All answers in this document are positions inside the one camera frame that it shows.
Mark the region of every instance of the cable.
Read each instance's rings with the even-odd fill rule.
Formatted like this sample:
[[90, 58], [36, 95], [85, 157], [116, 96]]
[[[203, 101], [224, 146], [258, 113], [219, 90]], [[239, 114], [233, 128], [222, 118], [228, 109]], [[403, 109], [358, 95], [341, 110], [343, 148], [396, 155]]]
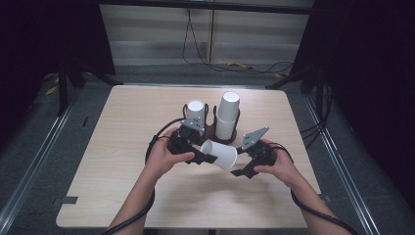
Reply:
[[[269, 145], [269, 147], [271, 148], [271, 149], [274, 149], [274, 150], [283, 150], [283, 151], [285, 151], [286, 153], [287, 153], [287, 155], [290, 157], [290, 159], [291, 159], [291, 161], [294, 163], [294, 160], [293, 160], [293, 158], [291, 157], [291, 155], [290, 155], [290, 153], [288, 152], [288, 150], [284, 147], [284, 146], [282, 146], [282, 145], [280, 145], [280, 144], [278, 144], [278, 143], [269, 143], [268, 144]], [[326, 219], [327, 221], [329, 221], [329, 222], [332, 222], [332, 223], [334, 223], [334, 224], [336, 224], [336, 225], [338, 225], [338, 226], [340, 226], [340, 227], [342, 227], [342, 228], [344, 228], [345, 230], [347, 230], [349, 233], [351, 233], [352, 235], [357, 235], [358, 233], [352, 228], [352, 227], [350, 227], [348, 224], [346, 224], [345, 222], [343, 222], [343, 221], [341, 221], [341, 220], [339, 220], [338, 218], [335, 218], [335, 217], [332, 217], [332, 216], [330, 216], [330, 215], [328, 215], [328, 214], [326, 214], [326, 213], [323, 213], [323, 212], [320, 212], [320, 211], [316, 211], [316, 210], [314, 210], [314, 209], [312, 209], [312, 208], [309, 208], [308, 206], [306, 206], [306, 205], [304, 205], [302, 202], [300, 202], [300, 200], [297, 198], [297, 196], [296, 196], [296, 194], [294, 193], [294, 191], [293, 190], [291, 190], [291, 197], [293, 198], [293, 201], [294, 201], [294, 203], [299, 207], [299, 208], [301, 208], [302, 210], [304, 210], [304, 211], [306, 211], [306, 212], [309, 212], [309, 213], [311, 213], [311, 214], [313, 214], [313, 215], [315, 215], [315, 216], [318, 216], [318, 217], [321, 217], [321, 218], [323, 218], [323, 219]]]
[[[149, 143], [149, 147], [147, 148], [147, 152], [146, 152], [146, 158], [145, 158], [145, 163], [147, 162], [147, 159], [150, 157], [150, 153], [152, 152], [153, 146], [155, 145], [155, 143], [160, 139], [163, 138], [165, 136], [160, 137], [160, 135], [172, 124], [174, 124], [175, 122], [178, 122], [180, 120], [183, 120], [185, 118], [177, 118], [171, 122], [169, 122], [168, 124], [166, 124], [155, 136], [153, 136], [152, 141], [150, 141]], [[114, 234], [117, 231], [129, 226], [130, 224], [134, 223], [135, 221], [137, 221], [138, 219], [140, 219], [141, 217], [143, 217], [144, 215], [147, 214], [147, 212], [150, 210], [150, 208], [153, 206], [153, 203], [155, 201], [155, 197], [156, 197], [156, 190], [153, 190], [152, 193], [152, 197], [150, 198], [149, 202], [147, 203], [146, 207], [144, 207], [141, 211], [139, 211], [137, 214], [135, 214], [134, 216], [130, 217], [129, 219], [127, 219], [126, 221], [108, 229], [107, 231], [105, 231], [104, 233], [102, 233], [102, 235], [110, 235], [110, 234]]]
[[345, 222], [339, 220], [338, 218], [329, 216], [326, 213], [320, 212], [320, 211], [316, 211], [314, 209], [309, 208], [308, 206], [304, 205], [302, 202], [300, 202], [300, 200], [297, 198], [296, 194], [293, 192], [293, 190], [291, 190], [291, 197], [293, 198], [294, 203], [301, 208], [302, 210], [309, 212], [313, 215], [316, 215], [320, 218], [326, 219], [329, 222], [332, 222], [342, 228], [344, 228], [345, 230], [347, 230], [349, 233], [351, 233], [352, 235], [357, 235], [358, 233], [352, 228], [350, 227], [348, 224], [346, 224]]
[[326, 108], [326, 113], [325, 113], [324, 117], [317, 124], [309, 127], [308, 129], [302, 130], [300, 132], [301, 134], [303, 134], [303, 133], [308, 132], [308, 131], [314, 129], [315, 127], [317, 127], [317, 129], [315, 129], [313, 132], [306, 135], [305, 137], [302, 137], [302, 140], [305, 140], [305, 139], [307, 139], [307, 138], [314, 135], [313, 138], [311, 139], [311, 141], [305, 146], [305, 149], [308, 149], [308, 147], [310, 147], [312, 145], [312, 143], [314, 143], [314, 141], [321, 134], [321, 132], [324, 130], [324, 128], [327, 124], [327, 120], [329, 118], [329, 114], [330, 114], [330, 111], [331, 111], [331, 106], [332, 106], [332, 103], [333, 103], [333, 91], [331, 89], [329, 89], [329, 85], [327, 83], [326, 83], [325, 98], [326, 98], [327, 108]]
[[[183, 42], [182, 58], [189, 65], [204, 65], [204, 66], [206, 66], [209, 69], [214, 70], [214, 71], [234, 71], [234, 72], [240, 72], [240, 73], [245, 73], [245, 74], [278, 73], [278, 72], [281, 72], [281, 71], [286, 71], [287, 69], [289, 69], [293, 65], [292, 62], [277, 62], [277, 63], [274, 63], [273, 65], [271, 65], [271, 67], [268, 68], [268, 70], [232, 70], [232, 69], [224, 68], [224, 67], [221, 67], [221, 66], [216, 66], [216, 65], [213, 65], [213, 64], [209, 64], [209, 63], [205, 62], [205, 60], [203, 59], [203, 57], [201, 55], [201, 52], [199, 51], [199, 46], [198, 46], [198, 42], [196, 40], [195, 30], [193, 30], [192, 19], [190, 17], [190, 9], [187, 9], [187, 15], [188, 15], [188, 22], [187, 22], [187, 26], [186, 26], [186, 35], [185, 35], [184, 42]], [[194, 40], [195, 47], [196, 47], [196, 51], [198, 52], [199, 59], [202, 61], [201, 63], [189, 62], [188, 60], [186, 60], [186, 58], [184, 56], [184, 53], [185, 53], [185, 50], [186, 50], [186, 42], [187, 42], [189, 27], [191, 28], [192, 35], [193, 35], [193, 40]], [[281, 65], [281, 64], [288, 64], [288, 65], [285, 68], [281, 69], [281, 70], [271, 71], [272, 68], [274, 68], [277, 65]]]

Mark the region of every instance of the forearm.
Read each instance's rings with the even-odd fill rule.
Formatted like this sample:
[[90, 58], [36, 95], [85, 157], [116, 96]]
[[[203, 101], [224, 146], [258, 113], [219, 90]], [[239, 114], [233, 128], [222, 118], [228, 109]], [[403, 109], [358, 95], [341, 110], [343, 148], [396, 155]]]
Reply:
[[[111, 223], [110, 228], [126, 221], [145, 208], [152, 196], [156, 183], [157, 179], [143, 170], [118, 214]], [[139, 220], [121, 229], [116, 234], [142, 234], [145, 220], [146, 216], [144, 215]]]
[[[299, 201], [305, 206], [318, 212], [328, 214], [331, 217], [336, 217], [303, 177], [301, 177], [301, 179], [295, 185], [291, 185], [291, 188]], [[301, 213], [304, 217], [307, 227], [309, 228], [310, 233], [313, 235], [350, 234], [339, 225], [320, 218], [314, 214], [304, 210], [301, 210]]]

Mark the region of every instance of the person's left hand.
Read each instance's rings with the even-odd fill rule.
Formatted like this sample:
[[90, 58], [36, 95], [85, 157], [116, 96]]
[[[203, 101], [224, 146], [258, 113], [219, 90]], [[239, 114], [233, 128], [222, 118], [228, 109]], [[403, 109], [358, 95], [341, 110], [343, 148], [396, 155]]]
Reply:
[[173, 155], [167, 149], [169, 137], [177, 128], [171, 128], [153, 146], [143, 171], [146, 171], [156, 179], [161, 178], [173, 168], [175, 164], [186, 162], [195, 157], [192, 152]]

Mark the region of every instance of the person's hand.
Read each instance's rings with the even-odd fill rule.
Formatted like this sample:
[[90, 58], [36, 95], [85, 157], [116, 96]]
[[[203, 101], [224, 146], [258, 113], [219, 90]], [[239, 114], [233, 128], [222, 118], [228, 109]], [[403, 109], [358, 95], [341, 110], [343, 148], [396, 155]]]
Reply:
[[[273, 143], [267, 139], [262, 139], [262, 141], [271, 147], [273, 146]], [[287, 152], [284, 150], [274, 150], [273, 154], [276, 157], [278, 156], [274, 165], [257, 165], [254, 167], [254, 170], [256, 172], [273, 174], [290, 188], [303, 179]]]
[[143, 171], [149, 173], [156, 179], [161, 178], [165, 173], [173, 168], [175, 164], [186, 162], [195, 157], [192, 152], [173, 155], [167, 149], [169, 137], [177, 128], [169, 129], [153, 146], [149, 158]]

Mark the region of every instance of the gray floor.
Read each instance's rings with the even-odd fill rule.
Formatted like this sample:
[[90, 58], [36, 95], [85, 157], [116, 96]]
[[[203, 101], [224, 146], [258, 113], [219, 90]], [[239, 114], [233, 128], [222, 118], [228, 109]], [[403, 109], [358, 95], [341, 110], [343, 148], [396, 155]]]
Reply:
[[[256, 66], [260, 70], [269, 68], [269, 65]], [[274, 73], [249, 75], [210, 70], [203, 65], [116, 67], [116, 71], [117, 76], [114, 79], [132, 83], [263, 86], [278, 80]], [[86, 75], [86, 78], [87, 83], [80, 90], [65, 126], [36, 175], [8, 234], [98, 234], [103, 231], [103, 229], [64, 229], [55, 223], [60, 207], [54, 205], [54, 202], [66, 195], [111, 91], [111, 86], [95, 77]], [[51, 85], [44, 84], [22, 128], [16, 132], [7, 148], [1, 150], [0, 174], [3, 179], [0, 183], [1, 208], [7, 205], [57, 118], [59, 93], [55, 92], [49, 96], [44, 94]], [[300, 82], [293, 82], [281, 89], [288, 95], [299, 130], [304, 130], [314, 122], [299, 87]], [[75, 93], [76, 89], [69, 91], [69, 94]], [[379, 234], [415, 234], [414, 214], [394, 189], [388, 177], [367, 154], [358, 136], [352, 134], [336, 101], [331, 109], [327, 127], [362, 199], [373, 216]], [[359, 234], [371, 234], [362, 226], [321, 138], [317, 138], [307, 152], [322, 195], [330, 199], [327, 201], [328, 206]], [[160, 232], [165, 235], [207, 233], [206, 230]], [[223, 230], [220, 234], [308, 234], [308, 232], [306, 229], [236, 229]]]

